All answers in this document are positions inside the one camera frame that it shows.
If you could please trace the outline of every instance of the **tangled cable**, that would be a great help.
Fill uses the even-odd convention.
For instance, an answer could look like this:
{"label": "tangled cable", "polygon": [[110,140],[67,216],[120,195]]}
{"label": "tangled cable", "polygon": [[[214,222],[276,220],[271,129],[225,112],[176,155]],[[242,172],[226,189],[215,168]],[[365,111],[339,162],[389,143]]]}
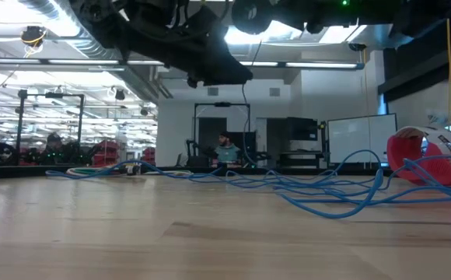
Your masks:
{"label": "tangled cable", "polygon": [[[376,157],[379,166],[381,166],[379,157],[373,151],[360,150],[357,152],[353,152],[352,154],[347,156],[343,160],[343,163],[341,163],[335,170],[327,170],[321,173],[320,175],[311,178],[283,176],[273,170],[267,171],[267,173],[260,179],[245,177],[231,170],[228,170],[226,172],[225,177],[219,177],[216,174],[217,172],[220,171],[220,169],[217,169],[211,173],[189,174],[186,176],[182,176],[182,174],[175,175],[172,173],[165,173],[159,170],[158,168],[140,160],[128,160],[126,162],[119,163],[110,168],[102,169],[99,172],[86,174],[83,176],[65,174],[57,171],[47,171],[46,174],[48,176],[66,177],[75,180],[87,179],[100,176],[109,176],[113,170],[119,168],[120,166],[123,166],[124,164],[137,163],[146,166],[151,170],[154,170],[157,174],[160,175],[176,179],[188,179],[193,182],[203,184],[226,183],[234,187],[240,187],[245,189],[254,189],[259,187],[272,186],[277,195],[281,196],[292,205],[328,219],[347,218],[349,216],[359,213],[362,209],[364,209],[367,206],[379,204],[411,204],[411,203],[432,203],[432,202],[451,201],[451,187],[442,186],[433,176],[431,176],[424,168],[422,168],[419,165],[420,162],[425,160],[445,159],[445,158],[451,159],[451,156],[429,156],[414,161],[406,159],[404,160],[405,165],[402,166],[400,169],[396,170],[395,172],[393,172],[388,178],[386,183],[384,183],[383,169],[381,168],[377,170],[374,178],[370,180],[357,182],[351,180],[337,180],[336,179],[337,172],[342,168],[345,162],[352,156],[362,152],[370,152],[374,157]],[[390,188],[391,180],[402,170],[410,170],[414,172],[418,177],[420,177],[425,182],[425,186],[411,188],[409,190],[389,196],[388,198],[373,200],[374,195],[376,194],[377,191],[385,191],[388,188]],[[359,186],[362,188],[362,190],[348,192],[344,189],[344,187],[347,186]],[[427,198],[427,199],[398,199],[402,198],[405,195],[418,191],[438,191],[439,193],[444,194],[445,197]],[[289,193],[297,194],[298,196],[307,196],[311,198],[293,198],[287,195]],[[365,198],[351,199],[362,195],[366,195]],[[306,205],[310,203],[349,203],[355,205],[355,207],[352,210],[347,211],[345,213],[334,214],[322,212]]]}

